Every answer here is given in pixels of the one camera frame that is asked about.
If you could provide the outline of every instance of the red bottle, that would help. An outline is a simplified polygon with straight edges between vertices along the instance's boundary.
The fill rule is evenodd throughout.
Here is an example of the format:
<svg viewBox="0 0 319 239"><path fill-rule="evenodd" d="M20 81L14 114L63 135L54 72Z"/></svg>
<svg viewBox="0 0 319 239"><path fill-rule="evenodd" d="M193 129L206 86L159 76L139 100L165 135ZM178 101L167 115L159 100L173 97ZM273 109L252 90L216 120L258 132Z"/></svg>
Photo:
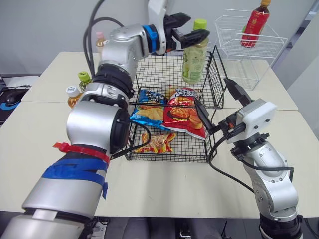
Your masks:
<svg viewBox="0 0 319 239"><path fill-rule="evenodd" d="M260 35L270 15L267 8L270 2L271 0L262 0L260 7L253 10L243 33ZM243 35L240 43L244 47L254 47L256 45L258 38L258 36Z"/></svg>

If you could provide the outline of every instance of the mouse pad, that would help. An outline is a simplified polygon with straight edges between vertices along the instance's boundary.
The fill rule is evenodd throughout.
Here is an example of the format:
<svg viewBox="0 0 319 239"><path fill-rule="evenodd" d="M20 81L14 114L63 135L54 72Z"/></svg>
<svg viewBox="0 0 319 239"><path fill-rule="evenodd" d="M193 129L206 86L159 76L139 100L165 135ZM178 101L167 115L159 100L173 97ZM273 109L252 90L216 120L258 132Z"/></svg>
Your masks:
<svg viewBox="0 0 319 239"><path fill-rule="evenodd" d="M14 104L14 105L7 105L6 99L8 94L11 94L12 92L24 92L26 93L28 89L15 89L15 90L7 90L2 93L0 96L0 124L3 124L6 119L11 115L11 113L14 111L14 109L19 105L20 102Z"/></svg>

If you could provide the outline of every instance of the table surface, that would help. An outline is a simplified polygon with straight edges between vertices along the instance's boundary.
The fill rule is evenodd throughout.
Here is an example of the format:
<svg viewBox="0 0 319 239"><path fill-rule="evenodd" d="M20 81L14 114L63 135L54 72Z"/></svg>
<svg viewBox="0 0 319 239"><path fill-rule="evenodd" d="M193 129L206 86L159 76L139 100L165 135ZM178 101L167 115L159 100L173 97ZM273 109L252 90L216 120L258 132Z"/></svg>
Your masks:
<svg viewBox="0 0 319 239"><path fill-rule="evenodd" d="M98 55L94 55L95 67L98 63ZM263 72L269 65L266 61L256 61L256 70ZM61 52L43 72L32 88L22 98L23 102L67 102L65 89L68 86L77 86L79 79L77 73L89 72L84 53ZM262 98L271 101L279 110L298 110L275 73L271 68L253 91L248 91L252 99ZM225 108L239 109L240 103L235 101L228 91L225 92Z"/></svg>
<svg viewBox="0 0 319 239"><path fill-rule="evenodd" d="M68 142L66 103L22 102L0 129L0 210L21 205L45 169L64 154L52 148ZM232 109L217 111L220 121ZM319 143L297 111L276 111L267 132L271 144L295 167L299 213L319 216ZM243 166L226 143L218 148L216 166L251 185ZM106 201L97 216L258 218L254 195L206 163L111 161Z"/></svg>

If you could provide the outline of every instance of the orange snack bag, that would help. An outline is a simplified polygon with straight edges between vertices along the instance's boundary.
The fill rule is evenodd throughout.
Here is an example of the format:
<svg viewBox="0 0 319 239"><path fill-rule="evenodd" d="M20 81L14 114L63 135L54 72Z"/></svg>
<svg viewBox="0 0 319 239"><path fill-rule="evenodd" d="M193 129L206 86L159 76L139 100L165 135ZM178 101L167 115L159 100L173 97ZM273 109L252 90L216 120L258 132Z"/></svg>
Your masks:
<svg viewBox="0 0 319 239"><path fill-rule="evenodd" d="M166 153L173 152L170 147L170 142L172 142L176 137L176 133L169 134L153 134L151 135L151 141L148 145L138 148L135 153ZM149 135L147 133L142 134L142 143L147 142Z"/></svg>

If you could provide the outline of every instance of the white wire basket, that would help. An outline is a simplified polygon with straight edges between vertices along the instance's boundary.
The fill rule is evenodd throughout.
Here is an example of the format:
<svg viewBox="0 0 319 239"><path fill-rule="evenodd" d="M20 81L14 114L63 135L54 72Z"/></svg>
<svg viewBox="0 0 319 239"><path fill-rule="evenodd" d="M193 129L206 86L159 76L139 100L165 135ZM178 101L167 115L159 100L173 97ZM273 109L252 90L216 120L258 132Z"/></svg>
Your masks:
<svg viewBox="0 0 319 239"><path fill-rule="evenodd" d="M226 9L226 15L215 22L218 45L228 78L245 89L252 90L263 78L281 53L287 38L279 35L266 23L261 35L244 34L251 11ZM254 47L241 45L243 35L257 36L258 40L245 40Z"/></svg>

